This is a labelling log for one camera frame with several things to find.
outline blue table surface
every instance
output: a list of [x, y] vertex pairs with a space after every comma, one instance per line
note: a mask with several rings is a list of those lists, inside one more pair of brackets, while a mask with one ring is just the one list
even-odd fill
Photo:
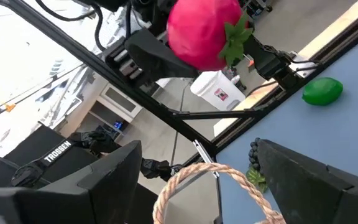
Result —
[[[218, 162], [245, 173], [249, 144], [258, 137], [358, 175], [358, 45], [316, 78], [319, 77], [342, 82], [344, 91], [336, 102], [308, 105], [301, 99], [301, 89], [220, 152]], [[224, 224], [265, 219], [255, 201], [231, 177], [221, 175], [220, 184]], [[270, 192], [265, 198], [278, 210]]]

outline green toy fruit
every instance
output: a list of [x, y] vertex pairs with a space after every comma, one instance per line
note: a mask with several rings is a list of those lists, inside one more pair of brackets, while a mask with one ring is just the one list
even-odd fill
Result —
[[339, 98], [343, 91], [340, 81], [333, 78], [318, 78], [310, 81], [303, 90], [302, 99], [311, 105], [328, 105]]

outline basket handle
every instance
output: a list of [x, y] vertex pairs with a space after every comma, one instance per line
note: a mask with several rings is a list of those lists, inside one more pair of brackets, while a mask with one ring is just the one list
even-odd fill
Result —
[[262, 211], [266, 215], [266, 220], [262, 223], [266, 224], [285, 224], [283, 216], [275, 210], [272, 210], [270, 203], [264, 199], [262, 193], [255, 188], [255, 186], [247, 180], [245, 175], [233, 169], [230, 166], [222, 165], [218, 163], [198, 163], [192, 164], [188, 167], [182, 168], [179, 173], [171, 177], [166, 186], [160, 192], [157, 201], [154, 204], [153, 219], [154, 224], [163, 224], [163, 214], [167, 202], [171, 195], [175, 192], [176, 187], [183, 182], [187, 177], [192, 174], [197, 174], [203, 171], [217, 171], [229, 174], [240, 186], [248, 191], [249, 195], [256, 201], [261, 207]]

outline label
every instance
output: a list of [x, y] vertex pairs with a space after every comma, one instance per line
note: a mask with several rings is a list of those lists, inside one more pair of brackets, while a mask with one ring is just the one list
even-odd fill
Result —
[[69, 141], [64, 141], [58, 147], [56, 147], [51, 153], [49, 153], [49, 155], [45, 156], [44, 161], [48, 164], [52, 163], [70, 147], [71, 147], [71, 143]]
[[225, 99], [227, 99], [229, 97], [229, 95], [227, 93], [225, 93], [221, 88], [218, 88], [215, 92], [214, 92], [215, 96], [217, 96], [219, 99], [221, 99], [222, 101], [224, 101]]

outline floor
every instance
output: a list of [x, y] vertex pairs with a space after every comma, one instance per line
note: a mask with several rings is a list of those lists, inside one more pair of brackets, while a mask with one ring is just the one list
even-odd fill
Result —
[[[264, 12], [256, 20], [255, 36], [262, 43], [272, 45], [279, 50], [299, 51], [355, 2], [356, 0], [274, 1], [272, 3], [273, 11]], [[254, 72], [248, 72], [246, 61], [241, 62], [237, 66], [237, 70], [241, 73], [241, 82], [247, 86], [245, 94], [264, 82]], [[187, 81], [181, 79], [172, 80], [155, 99], [169, 108], [178, 110], [182, 91], [185, 89], [183, 111], [216, 110], [202, 98], [192, 94], [187, 84]], [[190, 126], [208, 139], [214, 137], [213, 125], [216, 122], [218, 121], [213, 119], [187, 121]], [[171, 161], [175, 130], [148, 111], [142, 110], [125, 134], [120, 140], [120, 144], [140, 139], [144, 157]], [[185, 162], [195, 152], [196, 149], [192, 143], [179, 134], [174, 163]], [[140, 177], [139, 183], [156, 194], [165, 185], [162, 180], [147, 180], [143, 177]], [[166, 223], [212, 223], [218, 215], [216, 183], [213, 176], [211, 174], [204, 175], [174, 196], [170, 202]]]

